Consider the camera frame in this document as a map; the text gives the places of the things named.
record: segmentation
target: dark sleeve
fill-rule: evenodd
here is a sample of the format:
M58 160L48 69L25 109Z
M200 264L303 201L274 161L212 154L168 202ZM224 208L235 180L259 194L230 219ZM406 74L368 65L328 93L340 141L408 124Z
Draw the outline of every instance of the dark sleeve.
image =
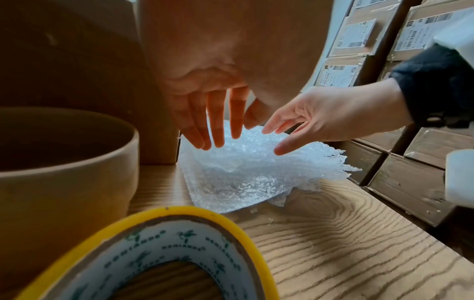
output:
M435 44L394 68L413 121L467 128L474 120L474 69L456 50Z

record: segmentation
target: human hand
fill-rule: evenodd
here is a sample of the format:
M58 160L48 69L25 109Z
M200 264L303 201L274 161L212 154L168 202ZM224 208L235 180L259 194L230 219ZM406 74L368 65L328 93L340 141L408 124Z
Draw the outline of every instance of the human hand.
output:
M394 79L348 88L315 86L278 109L262 133L304 122L275 147L283 155L315 141L342 141L413 123Z
M296 96L324 47L332 1L139 0L145 57L178 129L196 147L224 145ZM250 89L257 99L244 115Z

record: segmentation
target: yellow tape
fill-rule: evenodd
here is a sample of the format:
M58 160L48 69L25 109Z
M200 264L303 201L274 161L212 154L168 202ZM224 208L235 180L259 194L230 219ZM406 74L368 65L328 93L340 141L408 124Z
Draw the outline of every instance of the yellow tape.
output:
M157 264L186 260L216 281L224 298L278 300L275 281L251 239L229 219L196 207L131 215L57 260L17 300L107 299Z

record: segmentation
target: bubble wrap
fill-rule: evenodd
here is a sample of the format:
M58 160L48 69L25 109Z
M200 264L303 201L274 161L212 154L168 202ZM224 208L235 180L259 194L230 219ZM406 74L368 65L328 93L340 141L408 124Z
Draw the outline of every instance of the bubble wrap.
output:
M286 134L261 134L262 127L245 130L231 138L224 123L225 146L209 151L194 148L181 138L178 163L194 205L216 213L228 213L265 200L283 206L293 187L318 191L320 178L344 179L342 150L314 142L283 156L273 153Z

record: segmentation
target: wooden tabletop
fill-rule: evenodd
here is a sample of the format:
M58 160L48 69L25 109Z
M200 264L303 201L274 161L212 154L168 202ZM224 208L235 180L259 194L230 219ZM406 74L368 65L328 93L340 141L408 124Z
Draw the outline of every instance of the wooden tabletop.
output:
M141 167L130 214L192 205L178 166ZM474 265L345 181L293 190L284 208L261 203L226 214L265 257L282 299L473 299ZM114 299L222 299L194 265L148 271Z

